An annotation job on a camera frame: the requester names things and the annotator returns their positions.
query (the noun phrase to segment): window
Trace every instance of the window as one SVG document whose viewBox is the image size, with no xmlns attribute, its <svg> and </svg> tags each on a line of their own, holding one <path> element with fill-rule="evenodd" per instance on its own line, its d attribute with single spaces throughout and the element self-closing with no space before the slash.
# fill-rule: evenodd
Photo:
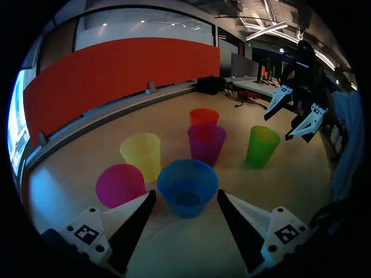
<svg viewBox="0 0 371 278">
<path fill-rule="evenodd" d="M 181 14 L 142 8 L 114 9 L 80 18 L 75 51 L 123 38 L 178 38 L 214 45 L 212 26 Z"/>
<path fill-rule="evenodd" d="M 8 119 L 8 149 L 14 172 L 17 173 L 22 152 L 30 138 L 23 108 L 25 70 L 18 73 L 13 89 Z"/>
</svg>

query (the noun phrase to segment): pink plastic cup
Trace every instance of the pink plastic cup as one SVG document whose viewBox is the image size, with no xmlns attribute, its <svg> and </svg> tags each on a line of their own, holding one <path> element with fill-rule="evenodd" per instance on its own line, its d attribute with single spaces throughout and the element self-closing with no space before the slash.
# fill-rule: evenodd
<svg viewBox="0 0 371 278">
<path fill-rule="evenodd" d="M 113 209 L 146 193 L 138 168 L 117 164 L 106 169 L 96 182 L 96 195 L 103 205 Z"/>
<path fill-rule="evenodd" d="M 192 159 L 213 167 L 222 149 L 227 133 L 213 124 L 194 125 L 188 129 L 189 147 Z"/>
</svg>

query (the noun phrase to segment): orange wall panel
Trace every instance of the orange wall panel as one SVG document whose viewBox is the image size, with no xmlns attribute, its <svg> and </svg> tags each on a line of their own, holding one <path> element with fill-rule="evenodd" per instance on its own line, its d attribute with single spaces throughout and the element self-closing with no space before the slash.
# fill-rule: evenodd
<svg viewBox="0 0 371 278">
<path fill-rule="evenodd" d="M 42 71 L 24 90 L 27 127 L 56 132 L 86 111 L 148 88 L 219 76 L 219 48 L 171 38 L 129 38 L 73 52 Z"/>
</svg>

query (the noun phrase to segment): fluorescent light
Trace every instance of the fluorescent light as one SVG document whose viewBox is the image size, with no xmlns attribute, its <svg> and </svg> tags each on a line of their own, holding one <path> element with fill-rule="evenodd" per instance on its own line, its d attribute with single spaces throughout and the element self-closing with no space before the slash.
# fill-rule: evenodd
<svg viewBox="0 0 371 278">
<path fill-rule="evenodd" d="M 317 51 L 316 49 L 314 50 L 314 52 L 316 53 L 316 56 L 320 60 L 322 60 L 322 62 L 328 65 L 329 68 L 331 68 L 333 71 L 335 71 L 335 65 L 325 55 L 323 55 L 321 52 Z"/>
<path fill-rule="evenodd" d="M 273 25 L 273 26 L 270 26 L 270 27 L 264 28 L 264 29 L 262 29 L 262 30 L 256 32 L 255 34 L 252 34 L 251 36 L 248 36 L 248 37 L 246 38 L 246 40 L 247 40 L 247 41 L 248 41 L 248 40 L 251 40 L 251 39 L 256 38 L 256 37 L 258 37 L 258 36 L 264 35 L 264 34 L 266 34 L 266 33 L 268 33 L 268 32 L 273 32 L 273 31 L 278 30 L 278 29 L 286 28 L 287 26 L 288 26 L 288 25 L 287 25 L 286 22 L 278 23 L 278 24 L 276 24 L 276 25 Z"/>
<path fill-rule="evenodd" d="M 357 86 L 354 83 L 351 83 L 351 87 L 357 91 Z"/>
<path fill-rule="evenodd" d="M 265 30 L 266 28 L 260 26 L 260 25 L 255 25 L 255 24 L 250 24 L 250 23 L 246 23 L 245 24 L 245 27 L 248 27 L 248 28 L 253 28 L 253 29 L 257 29 L 257 30 Z M 293 43 L 296 43 L 298 44 L 299 40 L 296 39 L 296 38 L 293 38 L 289 35 L 286 35 L 284 33 L 281 33 L 281 32 L 278 32 L 278 31 L 269 31 L 268 32 L 269 34 L 273 34 L 273 35 L 276 35 L 276 36 L 279 36 L 281 38 L 285 38 L 285 39 L 288 39 L 290 41 L 292 41 Z M 335 71 L 335 65 L 325 56 L 323 55 L 321 52 L 317 51 L 316 49 L 314 50 L 316 56 L 321 60 L 323 61 L 329 68 L 331 68 L 333 71 Z"/>
</svg>

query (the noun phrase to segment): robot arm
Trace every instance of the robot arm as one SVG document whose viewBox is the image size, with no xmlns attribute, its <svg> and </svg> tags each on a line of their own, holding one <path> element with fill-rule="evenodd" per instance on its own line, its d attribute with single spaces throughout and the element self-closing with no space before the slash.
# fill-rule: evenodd
<svg viewBox="0 0 371 278">
<path fill-rule="evenodd" d="M 155 201 L 156 193 L 152 190 L 106 212 L 90 207 L 58 233 L 49 229 L 42 236 L 57 244 L 57 249 L 66 252 L 68 249 L 68 257 L 86 257 L 112 274 L 124 277 Z"/>
<path fill-rule="evenodd" d="M 302 136 L 306 142 L 309 142 L 318 131 L 323 122 L 323 118 L 327 113 L 327 108 L 324 109 L 319 105 L 323 105 L 326 100 L 323 100 L 321 95 L 310 92 L 308 86 L 304 85 L 311 84 L 309 76 L 312 76 L 312 74 L 315 73 L 315 70 L 311 66 L 300 62 L 295 62 L 294 65 L 296 67 L 297 76 L 295 76 L 294 80 L 290 83 L 290 86 L 287 84 L 282 85 L 274 92 L 272 101 L 264 115 L 264 119 L 269 120 L 281 108 L 283 108 L 286 103 L 293 101 L 293 94 L 296 94 L 296 98 L 299 100 L 306 100 L 306 102 L 310 101 L 309 104 L 312 105 L 310 110 L 307 108 L 306 118 L 303 119 L 298 115 L 291 122 L 292 130 L 290 130 L 285 136 L 286 140 Z"/>
<path fill-rule="evenodd" d="M 312 235 L 309 227 L 286 208 L 268 212 L 223 190 L 218 191 L 217 201 L 245 262 L 248 277 L 281 263 Z"/>
</svg>

